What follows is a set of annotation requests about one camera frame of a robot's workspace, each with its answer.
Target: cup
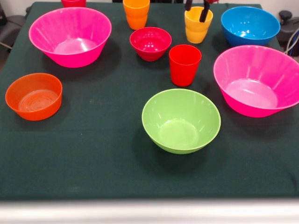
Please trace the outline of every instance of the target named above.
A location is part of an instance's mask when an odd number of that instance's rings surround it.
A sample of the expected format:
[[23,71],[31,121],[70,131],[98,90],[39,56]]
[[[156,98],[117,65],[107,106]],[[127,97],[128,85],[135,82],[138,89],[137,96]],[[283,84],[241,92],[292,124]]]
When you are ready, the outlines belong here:
[[171,81],[177,86],[189,86],[201,61],[201,52],[188,44],[174,46],[169,51]]
[[86,0],[61,0],[64,7],[86,7]]
[[205,22],[199,21],[203,9],[203,7],[191,7],[190,11],[185,11],[186,36],[191,43],[203,42],[211,25],[213,19],[211,10],[208,11]]
[[137,30],[145,26],[150,0],[123,0],[123,7],[131,29]]

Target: orange bowl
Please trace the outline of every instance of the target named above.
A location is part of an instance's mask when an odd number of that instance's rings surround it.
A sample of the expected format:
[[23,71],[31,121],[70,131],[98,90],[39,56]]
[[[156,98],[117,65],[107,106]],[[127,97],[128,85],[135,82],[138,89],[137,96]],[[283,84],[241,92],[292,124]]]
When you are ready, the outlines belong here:
[[33,73],[15,80],[5,94],[7,105],[26,120],[43,120],[60,108],[62,84],[47,73]]

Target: table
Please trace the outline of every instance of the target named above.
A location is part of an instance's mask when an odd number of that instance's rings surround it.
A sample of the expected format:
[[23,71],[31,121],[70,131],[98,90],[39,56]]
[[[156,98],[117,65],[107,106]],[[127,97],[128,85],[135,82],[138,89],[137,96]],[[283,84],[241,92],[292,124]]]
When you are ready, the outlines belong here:
[[[146,101],[177,88],[167,53],[151,63],[136,55],[122,4],[87,6],[106,14],[113,27],[96,62],[63,68],[30,43],[32,22],[61,7],[37,2],[0,75],[0,200],[298,196],[299,107],[262,119],[244,117],[227,106],[213,77],[216,57],[229,48],[220,16],[236,5],[213,4],[208,35],[195,45],[203,57],[188,89],[216,104],[222,125],[212,143],[188,155],[160,149],[142,127]],[[182,4],[151,4],[147,26],[166,29],[171,46],[188,43]],[[276,39],[269,46],[279,49]],[[53,74],[63,84],[60,110],[38,122],[21,119],[4,100],[15,79],[34,72]]]

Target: orange cup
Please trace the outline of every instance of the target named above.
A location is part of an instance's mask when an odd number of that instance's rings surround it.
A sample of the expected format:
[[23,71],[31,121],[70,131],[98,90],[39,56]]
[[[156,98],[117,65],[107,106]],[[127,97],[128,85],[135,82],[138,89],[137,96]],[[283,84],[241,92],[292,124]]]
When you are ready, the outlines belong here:
[[148,19],[150,0],[123,0],[123,7],[131,29],[145,27]]
[[5,94],[7,105],[26,120],[43,120],[55,114],[62,101],[62,84],[47,73],[15,80]]

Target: blue bowl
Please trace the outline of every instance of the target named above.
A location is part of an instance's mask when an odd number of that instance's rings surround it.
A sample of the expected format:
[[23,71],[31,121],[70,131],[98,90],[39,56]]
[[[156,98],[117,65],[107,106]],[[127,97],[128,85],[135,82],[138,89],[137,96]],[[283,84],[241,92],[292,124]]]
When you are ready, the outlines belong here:
[[221,17],[223,33],[234,46],[266,45],[280,31],[280,23],[272,14],[254,7],[234,7]]

